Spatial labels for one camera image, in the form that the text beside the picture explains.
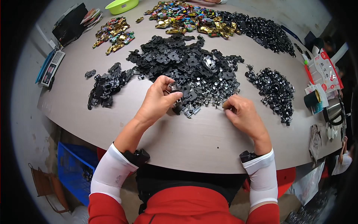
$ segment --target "gray tabletop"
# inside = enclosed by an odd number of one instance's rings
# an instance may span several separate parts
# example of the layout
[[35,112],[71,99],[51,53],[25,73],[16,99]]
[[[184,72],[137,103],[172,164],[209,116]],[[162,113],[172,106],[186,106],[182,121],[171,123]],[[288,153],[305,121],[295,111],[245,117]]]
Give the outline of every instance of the gray tabletop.
[[[95,33],[111,17],[103,18],[92,30],[83,34],[78,40],[64,49],[66,55],[59,66],[51,91],[44,90],[38,101],[38,108],[56,124],[75,136],[103,149],[107,149],[118,133],[135,115],[145,97],[146,91],[152,84],[149,80],[139,80],[134,77],[121,91],[113,96],[113,107],[101,106],[87,109],[88,95],[95,83],[93,78],[86,80],[85,72],[97,70],[97,74],[107,72],[115,62],[120,62],[122,69],[134,66],[126,61],[128,51],[140,49],[153,35],[169,37],[164,30],[155,29],[155,21],[148,17],[136,24],[135,20],[143,16],[143,12],[152,9],[157,1],[140,2],[134,9],[119,16],[125,16],[135,32],[135,39],[118,50],[106,56],[105,52],[110,43],[103,43],[92,49],[96,41]],[[241,12],[244,10],[230,5],[215,5],[217,10]],[[193,31],[186,35],[197,36]],[[240,95],[251,99],[258,114],[267,127],[272,146],[275,151],[276,168],[278,170],[294,167],[311,162],[308,151],[310,126],[325,123],[322,113],[312,116],[305,107],[304,89],[309,83],[303,59],[296,49],[296,58],[287,53],[273,53],[265,49],[245,35],[236,35],[229,40],[210,38],[203,35],[203,49],[218,49],[223,55],[241,55],[245,63],[254,65],[257,72],[269,67],[279,71],[295,87],[295,99],[292,102],[295,110],[290,127],[282,125],[280,117],[274,115],[269,107],[261,102],[258,90],[246,80],[245,64],[238,64],[237,80],[241,83]],[[289,35],[294,43],[302,50],[306,48]],[[332,153],[341,147],[340,133],[330,142],[325,132],[322,132],[322,148],[319,157]],[[150,164],[185,171],[205,173],[245,173],[238,158],[245,150],[253,151],[253,142],[247,135],[237,130],[220,109],[209,105],[202,107],[192,119],[184,115],[177,116],[168,111],[143,135],[138,148],[149,152]]]

